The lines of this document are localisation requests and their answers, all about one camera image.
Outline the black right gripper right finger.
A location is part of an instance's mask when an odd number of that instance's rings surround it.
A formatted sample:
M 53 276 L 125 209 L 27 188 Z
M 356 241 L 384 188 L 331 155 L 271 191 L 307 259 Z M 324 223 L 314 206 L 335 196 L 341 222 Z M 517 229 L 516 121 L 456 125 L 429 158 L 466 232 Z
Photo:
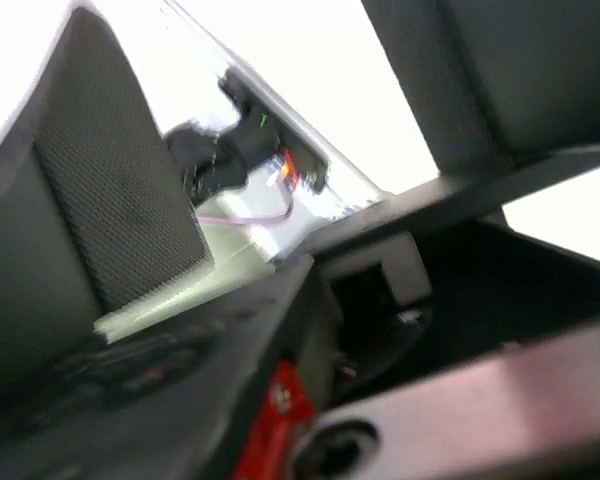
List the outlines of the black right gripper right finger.
M 438 169 L 600 145 L 600 1 L 367 1 Z

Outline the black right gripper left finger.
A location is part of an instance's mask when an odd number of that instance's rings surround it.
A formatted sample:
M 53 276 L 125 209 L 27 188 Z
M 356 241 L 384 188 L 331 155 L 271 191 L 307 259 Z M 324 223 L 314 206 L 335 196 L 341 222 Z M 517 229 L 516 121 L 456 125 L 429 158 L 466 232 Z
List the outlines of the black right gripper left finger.
M 211 260 L 110 27 L 70 16 L 0 147 L 0 360 L 41 360 Z

